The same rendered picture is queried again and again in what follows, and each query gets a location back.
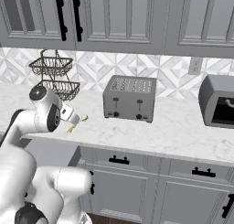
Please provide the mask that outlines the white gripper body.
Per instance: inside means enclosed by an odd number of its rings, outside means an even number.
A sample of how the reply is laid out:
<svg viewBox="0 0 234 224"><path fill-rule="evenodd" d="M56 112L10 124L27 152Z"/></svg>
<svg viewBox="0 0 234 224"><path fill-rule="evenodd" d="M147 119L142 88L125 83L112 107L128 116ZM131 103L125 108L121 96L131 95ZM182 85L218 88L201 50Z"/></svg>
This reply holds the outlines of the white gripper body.
<svg viewBox="0 0 234 224"><path fill-rule="evenodd" d="M78 124L80 122L80 117L75 112L73 112L68 118L68 122L72 124Z"/></svg>

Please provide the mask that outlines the open grey drawer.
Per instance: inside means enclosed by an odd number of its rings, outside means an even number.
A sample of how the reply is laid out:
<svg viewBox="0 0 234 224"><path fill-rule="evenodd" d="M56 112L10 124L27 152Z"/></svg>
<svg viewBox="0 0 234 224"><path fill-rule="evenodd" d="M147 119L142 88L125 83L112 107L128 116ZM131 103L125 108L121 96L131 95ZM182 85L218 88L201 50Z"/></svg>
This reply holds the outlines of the open grey drawer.
<svg viewBox="0 0 234 224"><path fill-rule="evenodd" d="M80 160L77 143L48 138L23 138L20 146L35 157L38 166L76 166Z"/></svg>

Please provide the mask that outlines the grey drawer front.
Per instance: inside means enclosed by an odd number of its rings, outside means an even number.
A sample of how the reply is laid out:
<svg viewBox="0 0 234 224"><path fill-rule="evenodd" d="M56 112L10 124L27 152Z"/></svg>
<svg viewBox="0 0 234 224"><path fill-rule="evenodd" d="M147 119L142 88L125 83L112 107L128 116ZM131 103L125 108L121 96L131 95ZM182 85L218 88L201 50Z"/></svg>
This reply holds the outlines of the grey drawer front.
<svg viewBox="0 0 234 224"><path fill-rule="evenodd" d="M153 174L158 172L158 164L160 161L158 157L84 146L82 146L80 150L81 158L88 164L123 168ZM109 158L114 155L121 159L124 159L126 156L127 159L130 160L130 164L122 165L109 162Z"/></svg>
<svg viewBox="0 0 234 224"><path fill-rule="evenodd" d="M201 171L206 171L210 168L212 172L216 173L216 177L192 175L192 170L196 166ZM186 160L163 158L161 174L164 176L174 176L234 186L234 167L232 166L211 165Z"/></svg>

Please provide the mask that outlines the small yellow utensil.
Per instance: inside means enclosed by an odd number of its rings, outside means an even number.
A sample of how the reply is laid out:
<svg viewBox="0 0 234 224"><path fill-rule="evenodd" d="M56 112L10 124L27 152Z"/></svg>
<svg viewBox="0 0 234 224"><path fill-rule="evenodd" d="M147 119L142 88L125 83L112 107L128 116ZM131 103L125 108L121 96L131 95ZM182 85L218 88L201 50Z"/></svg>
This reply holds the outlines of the small yellow utensil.
<svg viewBox="0 0 234 224"><path fill-rule="evenodd" d="M83 115L81 116L81 120L80 120L80 121L86 122L88 119L89 119L89 116L88 116L87 114L83 114ZM74 128L76 128L76 126L77 126L77 124L72 124L72 125L70 126L70 128L67 130L67 133L71 133L72 130L73 130Z"/></svg>

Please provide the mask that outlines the grey four-slot toaster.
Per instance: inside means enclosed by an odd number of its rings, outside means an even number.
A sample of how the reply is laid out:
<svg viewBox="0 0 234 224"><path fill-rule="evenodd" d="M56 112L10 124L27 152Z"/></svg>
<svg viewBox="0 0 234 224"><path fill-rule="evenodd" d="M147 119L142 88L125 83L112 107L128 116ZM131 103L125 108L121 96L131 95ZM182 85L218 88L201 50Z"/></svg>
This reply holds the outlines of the grey four-slot toaster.
<svg viewBox="0 0 234 224"><path fill-rule="evenodd" d="M104 117L151 123L155 91L156 78L113 75L102 94Z"/></svg>

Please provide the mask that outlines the grey base cupboard door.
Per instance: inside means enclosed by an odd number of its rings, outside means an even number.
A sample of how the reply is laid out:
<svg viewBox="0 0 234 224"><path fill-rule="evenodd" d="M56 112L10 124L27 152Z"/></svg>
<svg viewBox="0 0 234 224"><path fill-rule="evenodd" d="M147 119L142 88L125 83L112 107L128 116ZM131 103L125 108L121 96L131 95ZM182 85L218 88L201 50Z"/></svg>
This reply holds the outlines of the grey base cupboard door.
<svg viewBox="0 0 234 224"><path fill-rule="evenodd" d="M93 172L94 195L82 196L85 211L104 217L151 224L156 175L103 165L83 165Z"/></svg>
<svg viewBox="0 0 234 224"><path fill-rule="evenodd" d="M160 176L154 224L234 224L234 204L222 218L234 187L172 176Z"/></svg>

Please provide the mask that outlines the grey toaster oven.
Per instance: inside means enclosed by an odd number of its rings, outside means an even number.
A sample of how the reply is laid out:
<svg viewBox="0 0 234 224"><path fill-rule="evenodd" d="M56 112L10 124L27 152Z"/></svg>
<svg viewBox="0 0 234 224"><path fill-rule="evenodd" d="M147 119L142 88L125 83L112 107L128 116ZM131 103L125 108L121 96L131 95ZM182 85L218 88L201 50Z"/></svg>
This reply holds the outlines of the grey toaster oven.
<svg viewBox="0 0 234 224"><path fill-rule="evenodd" d="M234 129L234 76L208 74L200 86L198 103L204 125Z"/></svg>

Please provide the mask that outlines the grey wall cupboard door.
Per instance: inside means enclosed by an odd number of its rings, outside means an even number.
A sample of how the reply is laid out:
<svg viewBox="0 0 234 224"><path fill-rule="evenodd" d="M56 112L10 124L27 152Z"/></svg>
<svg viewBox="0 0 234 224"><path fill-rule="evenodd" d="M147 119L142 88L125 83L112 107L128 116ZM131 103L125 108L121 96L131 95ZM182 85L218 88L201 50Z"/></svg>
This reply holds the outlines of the grey wall cupboard door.
<svg viewBox="0 0 234 224"><path fill-rule="evenodd" d="M74 50L71 4L63 1L66 41L60 34L56 0L0 0L0 46Z"/></svg>
<svg viewBox="0 0 234 224"><path fill-rule="evenodd" d="M170 0L165 54L234 59L234 0Z"/></svg>
<svg viewBox="0 0 234 224"><path fill-rule="evenodd" d="M167 0L80 0L83 33L76 49L161 55L166 8Z"/></svg>

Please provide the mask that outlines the white wall outlet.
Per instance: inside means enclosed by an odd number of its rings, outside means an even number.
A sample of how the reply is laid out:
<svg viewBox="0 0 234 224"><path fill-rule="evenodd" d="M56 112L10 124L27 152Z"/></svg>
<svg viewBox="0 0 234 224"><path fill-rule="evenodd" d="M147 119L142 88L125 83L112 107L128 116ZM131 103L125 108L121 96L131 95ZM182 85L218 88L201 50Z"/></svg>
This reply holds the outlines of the white wall outlet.
<svg viewBox="0 0 234 224"><path fill-rule="evenodd" d="M188 74L199 75L202 68L203 59L198 57L192 57L190 59Z"/></svg>

